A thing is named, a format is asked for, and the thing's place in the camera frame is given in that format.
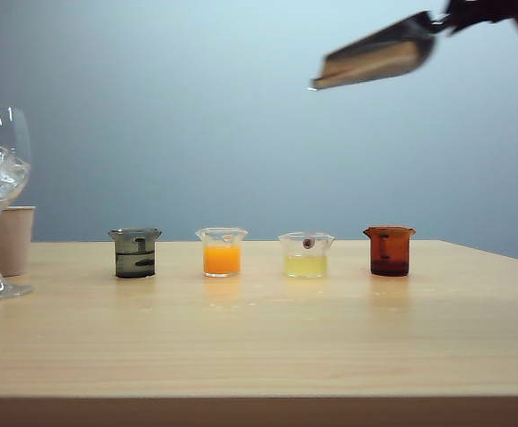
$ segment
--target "beaker with orange liquid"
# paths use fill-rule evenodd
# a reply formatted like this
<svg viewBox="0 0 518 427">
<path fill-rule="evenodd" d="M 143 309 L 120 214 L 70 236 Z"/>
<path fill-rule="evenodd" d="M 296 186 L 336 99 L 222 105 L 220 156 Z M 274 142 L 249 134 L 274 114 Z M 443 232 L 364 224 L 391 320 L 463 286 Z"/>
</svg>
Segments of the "beaker with orange liquid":
<svg viewBox="0 0 518 427">
<path fill-rule="evenodd" d="M 204 245 L 204 275 L 227 278 L 241 270 L 241 240 L 247 230 L 240 227 L 207 227 L 196 231 Z"/>
</svg>

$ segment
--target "metal scoop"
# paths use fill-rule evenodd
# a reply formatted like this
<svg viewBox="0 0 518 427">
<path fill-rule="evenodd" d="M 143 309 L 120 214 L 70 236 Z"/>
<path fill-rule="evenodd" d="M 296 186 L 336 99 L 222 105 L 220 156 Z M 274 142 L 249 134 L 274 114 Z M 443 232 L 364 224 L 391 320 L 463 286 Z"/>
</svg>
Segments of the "metal scoop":
<svg viewBox="0 0 518 427">
<path fill-rule="evenodd" d="M 420 12 L 332 52 L 312 90 L 395 77 L 413 71 L 431 54 L 435 26 Z"/>
</svg>

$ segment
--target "blue-gray backdrop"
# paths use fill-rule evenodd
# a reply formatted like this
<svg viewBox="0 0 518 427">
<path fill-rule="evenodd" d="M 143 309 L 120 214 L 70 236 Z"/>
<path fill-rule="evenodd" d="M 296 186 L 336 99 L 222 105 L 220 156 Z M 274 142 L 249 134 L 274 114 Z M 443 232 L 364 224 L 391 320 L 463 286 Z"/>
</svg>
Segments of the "blue-gray backdrop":
<svg viewBox="0 0 518 427">
<path fill-rule="evenodd" d="M 441 36 L 404 77 L 313 93 L 324 54 L 444 1 L 0 0 L 0 102 L 26 111 L 35 240 L 239 225 L 518 257 L 518 30 Z"/>
</svg>

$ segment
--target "liquid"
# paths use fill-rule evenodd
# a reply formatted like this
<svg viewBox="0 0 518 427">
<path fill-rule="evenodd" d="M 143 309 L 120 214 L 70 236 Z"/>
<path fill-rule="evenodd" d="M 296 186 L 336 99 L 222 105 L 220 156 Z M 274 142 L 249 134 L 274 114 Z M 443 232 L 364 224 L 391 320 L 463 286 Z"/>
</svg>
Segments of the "liquid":
<svg viewBox="0 0 518 427">
<path fill-rule="evenodd" d="M 144 278 L 154 275 L 154 251 L 146 254 L 116 253 L 118 278 Z"/>
<path fill-rule="evenodd" d="M 287 256 L 285 274 L 296 278 L 319 278 L 327 274 L 326 256 Z"/>
<path fill-rule="evenodd" d="M 207 276 L 231 276 L 240 269 L 239 246 L 205 246 L 204 274 Z"/>
<path fill-rule="evenodd" d="M 409 262 L 372 261 L 370 269 L 372 274 L 377 274 L 378 276 L 407 276 L 409 273 Z"/>
</svg>

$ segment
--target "robotic arm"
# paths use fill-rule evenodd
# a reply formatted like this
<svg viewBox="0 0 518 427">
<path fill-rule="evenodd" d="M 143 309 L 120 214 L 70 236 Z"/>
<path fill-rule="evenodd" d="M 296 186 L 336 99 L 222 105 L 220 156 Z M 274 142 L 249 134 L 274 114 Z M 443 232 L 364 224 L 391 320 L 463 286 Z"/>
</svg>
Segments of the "robotic arm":
<svg viewBox="0 0 518 427">
<path fill-rule="evenodd" d="M 437 33 L 447 29 L 452 35 L 479 22 L 507 19 L 518 25 L 518 0 L 449 0 L 438 20 L 420 12 L 327 55 L 310 89 L 407 74 L 429 57 Z"/>
<path fill-rule="evenodd" d="M 514 19 L 518 24 L 518 0 L 450 0 L 445 13 L 450 34 L 485 20 Z"/>
</svg>

